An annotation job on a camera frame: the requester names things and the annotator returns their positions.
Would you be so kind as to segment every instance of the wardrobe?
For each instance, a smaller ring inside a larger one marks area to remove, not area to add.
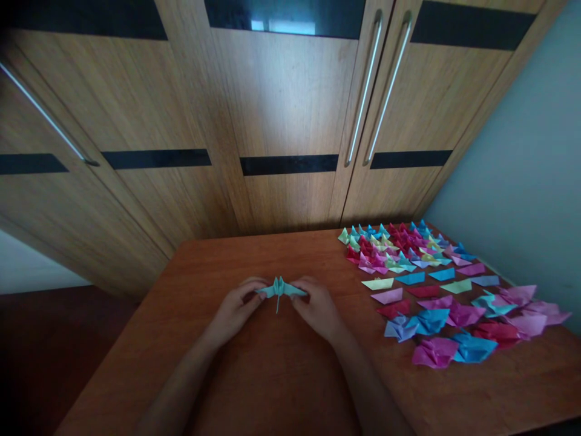
[[[564,0],[35,0],[0,228],[140,299],[188,239],[421,217]]]

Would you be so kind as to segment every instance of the wardrobe door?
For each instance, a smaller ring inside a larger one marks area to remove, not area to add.
[[[59,3],[49,0],[51,14],[15,23],[21,29],[12,39],[102,153],[100,162],[117,171],[173,249],[240,234],[208,153],[203,130],[214,127],[188,109],[155,2]]]
[[[257,232],[337,226],[393,1],[204,4]]]
[[[0,71],[0,225],[96,286],[143,297],[167,256]]]
[[[410,220],[542,0],[398,0],[342,225]]]

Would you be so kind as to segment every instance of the metal handle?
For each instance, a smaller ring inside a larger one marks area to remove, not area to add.
[[[383,28],[383,14],[381,13],[381,10],[377,11],[377,15],[378,17],[375,19],[376,25],[375,42],[373,43],[371,61],[369,62],[369,67],[367,68],[367,77],[365,79],[365,87],[363,88],[363,98],[361,99],[361,106],[359,107],[359,113],[357,114],[357,123],[355,124],[355,131],[353,132],[353,141],[351,142],[351,148],[349,148],[347,160],[345,161],[345,168],[347,168],[351,164],[351,160],[353,159],[353,151],[355,150],[355,143],[357,141],[359,127],[361,126],[361,117],[363,116],[363,108],[365,107],[365,98],[367,97],[367,92],[369,91],[369,82],[371,81],[373,64],[375,63],[375,55],[377,54],[377,48],[379,47],[379,38],[381,37],[381,29]]]
[[[0,68],[2,69],[2,71],[4,73],[6,73],[6,75],[10,78],[10,80],[12,82],[14,82],[14,84],[18,87],[18,89],[20,89],[22,91],[22,94],[24,94],[26,96],[26,98],[28,100],[30,100],[30,102],[34,105],[34,107],[36,109],[38,109],[38,112],[40,112],[41,115],[48,121],[48,123],[56,130],[56,132],[67,143],[67,145],[71,148],[71,150],[73,150],[74,153],[77,156],[79,156],[80,160],[85,162],[87,165],[91,165],[92,167],[99,167],[100,166],[99,163],[96,162],[95,160],[92,160],[92,159],[89,159],[89,158],[83,156],[83,154],[79,151],[79,149],[77,147],[75,147],[74,144],[69,140],[67,135],[65,135],[64,132],[56,125],[56,123],[53,121],[53,119],[50,117],[50,115],[45,112],[45,110],[36,102],[34,97],[26,90],[26,88],[24,88],[24,86],[22,86],[22,84],[18,81],[18,79],[12,75],[12,73],[4,66],[4,64],[2,62],[0,62]]]
[[[404,42],[401,44],[401,49],[399,51],[398,61],[395,64],[395,68],[393,70],[392,81],[389,83],[389,89],[387,90],[386,100],[383,103],[383,109],[381,110],[381,117],[379,118],[379,123],[377,124],[375,135],[373,137],[373,141],[371,146],[369,147],[369,152],[367,153],[367,157],[363,161],[363,166],[366,166],[369,162],[371,162],[371,158],[373,157],[373,151],[375,150],[375,144],[377,143],[377,137],[379,136],[379,129],[381,128],[381,124],[383,123],[383,117],[386,114],[387,103],[389,102],[389,97],[392,95],[393,84],[395,83],[395,78],[398,75],[399,65],[401,63],[401,58],[404,55],[405,46],[407,45],[407,40],[410,36],[410,31],[412,30],[412,13],[408,11],[405,14],[404,22],[402,28],[405,26],[405,37]]]

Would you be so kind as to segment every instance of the wall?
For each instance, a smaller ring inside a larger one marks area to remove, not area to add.
[[[581,334],[581,1],[570,0],[425,218]]]
[[[85,285],[90,283],[0,230],[0,294]]]

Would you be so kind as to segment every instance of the wooden table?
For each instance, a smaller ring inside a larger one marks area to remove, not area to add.
[[[512,434],[581,414],[581,342],[561,326],[548,327],[542,336],[499,351],[481,365],[453,362],[439,371],[413,365],[412,340],[397,344],[383,337],[386,321],[375,312],[379,304],[361,284],[370,276],[345,259],[339,233],[183,243],[57,434],[130,434],[223,296],[248,276],[283,276],[290,282],[307,274],[326,283],[418,434]],[[426,277],[426,284],[435,283]],[[458,300],[468,302],[482,293],[475,285]],[[415,300],[407,292],[404,297]],[[276,299],[265,301],[218,355],[186,434],[358,431],[329,345],[287,298],[281,298],[278,315],[275,307]],[[412,308],[413,313],[421,309]]]

